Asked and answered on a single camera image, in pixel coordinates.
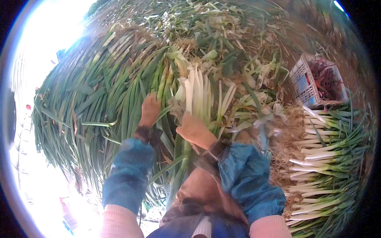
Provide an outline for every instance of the pink sleeve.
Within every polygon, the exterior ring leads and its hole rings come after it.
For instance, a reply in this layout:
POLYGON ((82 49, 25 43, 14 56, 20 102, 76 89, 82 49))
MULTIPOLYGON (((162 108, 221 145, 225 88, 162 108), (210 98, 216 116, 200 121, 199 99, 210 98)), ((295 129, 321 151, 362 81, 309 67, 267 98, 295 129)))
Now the pink sleeve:
POLYGON ((101 238, 144 238, 136 215, 118 205, 106 205, 102 214, 101 238))
POLYGON ((262 217, 250 226, 250 238, 291 238, 282 216, 262 217))

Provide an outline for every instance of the bundle of green onions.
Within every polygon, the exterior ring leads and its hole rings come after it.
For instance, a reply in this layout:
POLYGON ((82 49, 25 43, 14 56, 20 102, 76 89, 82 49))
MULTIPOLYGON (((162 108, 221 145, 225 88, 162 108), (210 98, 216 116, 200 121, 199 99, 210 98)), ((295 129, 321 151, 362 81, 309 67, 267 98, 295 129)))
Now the bundle of green onions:
POLYGON ((277 99, 288 73, 279 45, 264 40, 272 34, 264 26, 276 21, 268 12, 256 10, 262 15, 253 19, 246 14, 252 8, 226 3, 168 3, 158 3, 167 13, 74 43, 36 91, 32 113, 37 150, 62 170, 77 177, 80 171, 100 194, 119 145, 138 125, 146 94, 157 92, 162 111, 156 126, 163 134, 147 209, 169 207, 192 169, 192 146, 176 134, 168 100, 183 103, 216 136, 232 140, 237 126, 263 117, 262 107, 277 99), (258 19, 263 30, 256 35, 258 19))
POLYGON ((351 217, 359 192, 364 153, 369 134, 366 113, 351 105, 336 110, 311 110, 305 106, 305 160, 290 159, 290 179, 285 189, 291 199, 287 225, 293 237, 333 237, 351 217))

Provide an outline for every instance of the white plastic crate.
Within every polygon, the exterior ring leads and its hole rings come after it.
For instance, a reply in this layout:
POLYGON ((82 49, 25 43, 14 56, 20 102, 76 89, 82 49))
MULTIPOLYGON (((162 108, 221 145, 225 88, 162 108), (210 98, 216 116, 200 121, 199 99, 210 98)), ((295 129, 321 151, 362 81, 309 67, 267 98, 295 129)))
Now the white plastic crate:
POLYGON ((328 105, 328 104, 340 104, 348 99, 347 91, 344 87, 343 79, 341 78, 339 69, 335 63, 311 54, 304 53, 300 56, 300 59, 295 64, 295 66, 290 71, 288 78, 290 91, 294 100, 300 100, 307 107, 317 107, 319 105, 328 105), (339 84, 339 92, 337 101, 325 101, 321 99, 319 92, 317 90, 314 77, 312 76, 311 69, 308 66, 308 61, 311 60, 325 60, 330 68, 333 70, 333 74, 336 78, 335 81, 341 82, 339 84))

